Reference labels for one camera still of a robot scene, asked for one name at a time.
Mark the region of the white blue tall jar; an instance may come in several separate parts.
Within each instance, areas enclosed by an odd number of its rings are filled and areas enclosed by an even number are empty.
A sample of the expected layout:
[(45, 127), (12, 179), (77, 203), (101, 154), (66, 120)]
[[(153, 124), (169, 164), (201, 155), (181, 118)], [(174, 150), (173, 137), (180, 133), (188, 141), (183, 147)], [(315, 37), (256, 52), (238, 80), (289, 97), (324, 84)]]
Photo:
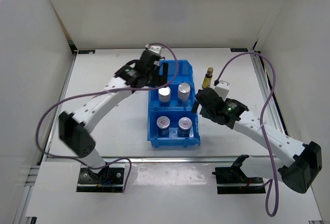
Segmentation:
[(169, 87), (159, 89), (158, 100), (161, 107), (168, 107), (171, 101), (171, 89)]
[(182, 82), (178, 85), (177, 98), (180, 105), (186, 106), (188, 104), (190, 91), (190, 84)]

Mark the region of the short red-label jar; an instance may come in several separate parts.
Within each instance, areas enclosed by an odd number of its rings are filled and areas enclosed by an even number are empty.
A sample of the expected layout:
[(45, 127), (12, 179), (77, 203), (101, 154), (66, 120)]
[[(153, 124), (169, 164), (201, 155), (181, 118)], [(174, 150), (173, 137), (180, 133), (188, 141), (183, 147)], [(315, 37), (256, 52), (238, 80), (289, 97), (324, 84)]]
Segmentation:
[(182, 117), (178, 121), (178, 136), (189, 137), (192, 128), (192, 120), (188, 117)]

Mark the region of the brown yellow-label bottle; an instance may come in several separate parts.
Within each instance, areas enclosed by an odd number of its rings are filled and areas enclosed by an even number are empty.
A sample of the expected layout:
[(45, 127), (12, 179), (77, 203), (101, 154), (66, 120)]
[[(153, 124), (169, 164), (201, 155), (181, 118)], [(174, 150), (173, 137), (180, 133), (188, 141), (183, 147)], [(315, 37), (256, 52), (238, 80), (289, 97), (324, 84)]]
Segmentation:
[(207, 72), (205, 74), (205, 77), (204, 77), (204, 80), (203, 80), (203, 83), (202, 83), (202, 88), (203, 89), (209, 88), (211, 86), (212, 76), (213, 76), (213, 68), (209, 67), (207, 69)]

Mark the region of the short silver-lid jar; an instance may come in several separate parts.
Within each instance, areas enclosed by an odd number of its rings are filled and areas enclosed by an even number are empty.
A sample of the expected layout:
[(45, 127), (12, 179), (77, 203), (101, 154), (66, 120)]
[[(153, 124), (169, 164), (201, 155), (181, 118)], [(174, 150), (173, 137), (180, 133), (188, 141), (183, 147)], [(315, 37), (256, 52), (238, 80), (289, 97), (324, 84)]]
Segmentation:
[(156, 120), (157, 132), (161, 137), (169, 136), (170, 133), (170, 119), (167, 116), (160, 116)]

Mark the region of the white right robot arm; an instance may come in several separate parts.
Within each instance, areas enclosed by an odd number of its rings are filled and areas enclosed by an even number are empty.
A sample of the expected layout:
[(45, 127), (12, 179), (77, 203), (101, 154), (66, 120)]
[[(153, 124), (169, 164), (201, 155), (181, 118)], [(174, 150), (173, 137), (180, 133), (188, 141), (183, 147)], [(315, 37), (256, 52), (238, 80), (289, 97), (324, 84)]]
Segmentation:
[(227, 126), (246, 135), (262, 147), (272, 150), (276, 157), (267, 162), (248, 155), (239, 156), (231, 167), (220, 175), (235, 183), (248, 182), (250, 178), (277, 178), (291, 190), (304, 194), (322, 169), (322, 152), (319, 144), (308, 144), (293, 139), (260, 119), (248, 107), (235, 99), (223, 99), (212, 88), (199, 90), (192, 111), (216, 124)]

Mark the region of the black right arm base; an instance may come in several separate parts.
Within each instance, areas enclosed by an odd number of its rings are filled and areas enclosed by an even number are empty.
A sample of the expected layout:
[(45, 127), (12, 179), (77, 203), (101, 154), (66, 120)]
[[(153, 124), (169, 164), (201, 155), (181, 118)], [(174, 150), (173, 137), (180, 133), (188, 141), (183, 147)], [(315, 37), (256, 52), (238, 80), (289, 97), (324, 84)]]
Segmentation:
[(240, 167), (248, 155), (239, 156), (230, 167), (216, 167), (212, 174), (216, 178), (218, 195), (265, 194), (260, 177), (247, 177)]

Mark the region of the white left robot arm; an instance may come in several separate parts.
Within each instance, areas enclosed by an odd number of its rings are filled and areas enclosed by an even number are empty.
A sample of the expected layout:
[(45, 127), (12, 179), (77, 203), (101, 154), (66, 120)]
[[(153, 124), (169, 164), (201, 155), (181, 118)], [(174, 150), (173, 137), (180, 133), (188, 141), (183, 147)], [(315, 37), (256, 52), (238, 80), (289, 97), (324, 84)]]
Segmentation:
[(121, 101), (143, 87), (159, 87), (167, 82), (167, 69), (159, 74), (161, 47), (151, 45), (143, 51), (135, 66), (128, 64), (115, 72), (104, 87), (105, 94), (96, 94), (86, 104), (68, 114), (59, 115), (59, 138), (87, 167), (90, 177), (97, 183), (106, 181), (106, 162), (95, 148), (90, 133), (102, 118)]

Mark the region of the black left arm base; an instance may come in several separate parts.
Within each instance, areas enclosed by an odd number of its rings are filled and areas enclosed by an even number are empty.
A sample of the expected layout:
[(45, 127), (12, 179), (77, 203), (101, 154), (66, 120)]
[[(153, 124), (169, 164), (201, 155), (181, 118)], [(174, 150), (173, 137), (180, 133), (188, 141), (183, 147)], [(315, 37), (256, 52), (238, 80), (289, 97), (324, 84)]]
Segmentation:
[(110, 165), (98, 173), (81, 167), (76, 192), (79, 193), (122, 193), (124, 189), (125, 164)]

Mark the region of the blue plastic divided bin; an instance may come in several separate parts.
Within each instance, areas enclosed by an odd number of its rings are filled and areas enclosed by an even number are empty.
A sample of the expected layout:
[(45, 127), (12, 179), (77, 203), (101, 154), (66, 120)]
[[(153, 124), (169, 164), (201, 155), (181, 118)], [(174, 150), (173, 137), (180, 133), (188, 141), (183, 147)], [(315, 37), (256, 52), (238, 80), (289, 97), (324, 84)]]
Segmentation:
[[(178, 87), (181, 83), (190, 85), (190, 93), (187, 101), (182, 102), (178, 97)], [(193, 68), (187, 60), (179, 60), (178, 74), (169, 85), (171, 99), (167, 103), (162, 103), (159, 99), (158, 91), (148, 93), (148, 121), (147, 121), (147, 140), (155, 148), (160, 146), (182, 146), (188, 147), (200, 145), (201, 139), (198, 128), (197, 114), (192, 113), (195, 101), (195, 86), (193, 81)], [(168, 134), (160, 133), (160, 126), (157, 119), (165, 116), (169, 119)], [(188, 135), (179, 135), (179, 120), (187, 117), (192, 121), (192, 127)]]

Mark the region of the front aluminium frame rail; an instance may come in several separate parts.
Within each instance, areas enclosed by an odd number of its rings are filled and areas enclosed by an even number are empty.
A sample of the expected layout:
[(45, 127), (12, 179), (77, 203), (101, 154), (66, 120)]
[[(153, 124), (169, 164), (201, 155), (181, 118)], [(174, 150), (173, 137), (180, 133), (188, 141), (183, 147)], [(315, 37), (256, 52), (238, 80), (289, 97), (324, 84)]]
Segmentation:
[(131, 157), (132, 163), (233, 163), (234, 157)]

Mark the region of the left aluminium frame rail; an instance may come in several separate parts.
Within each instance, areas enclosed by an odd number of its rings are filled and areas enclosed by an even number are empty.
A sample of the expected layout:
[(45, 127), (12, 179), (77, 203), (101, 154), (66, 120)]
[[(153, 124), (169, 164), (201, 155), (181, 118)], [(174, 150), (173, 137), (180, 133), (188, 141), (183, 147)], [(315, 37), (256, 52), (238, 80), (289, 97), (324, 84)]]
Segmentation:
[[(75, 58), (76, 58), (76, 51), (77, 51), (77, 47), (75, 46), (72, 39), (67, 39), (67, 43), (69, 45), (72, 56), (70, 57), (69, 69), (66, 71), (65, 81), (64, 81), (63, 87), (61, 89), (61, 95), (59, 97), (59, 101), (64, 99), (64, 95), (65, 95), (65, 92), (68, 87), (68, 82), (70, 80), (70, 76), (71, 76), (73, 65), (74, 65)], [(51, 136), (53, 135), (53, 132), (55, 130), (55, 126), (56, 126), (55, 121), (57, 119), (57, 116), (59, 115), (60, 107), (61, 107), (61, 105), (58, 105), (57, 107), (52, 109), (52, 112), (54, 115), (51, 118), (51, 121), (52, 121), (51, 127), (49, 128), (49, 130), (47, 132), (45, 144), (43, 145), (43, 150), (42, 150), (43, 152), (45, 150), (49, 151), (49, 149), (50, 149), (50, 140), (52, 139)], [(20, 203), (18, 205), (18, 209), (16, 211), (13, 223), (36, 223), (36, 219), (37, 219), (36, 217), (26, 217), (25, 215), (26, 215), (26, 210), (29, 205), (30, 198), (31, 198), (31, 195), (32, 195), (32, 192), (34, 189), (34, 184), (35, 184), (36, 178), (38, 176), (40, 164), (42, 162), (46, 161), (46, 159), (47, 159), (47, 157), (45, 157), (44, 154), (41, 154), (38, 157), (37, 162), (34, 163), (30, 167), (27, 179), (24, 183), (23, 194), (22, 194)]]

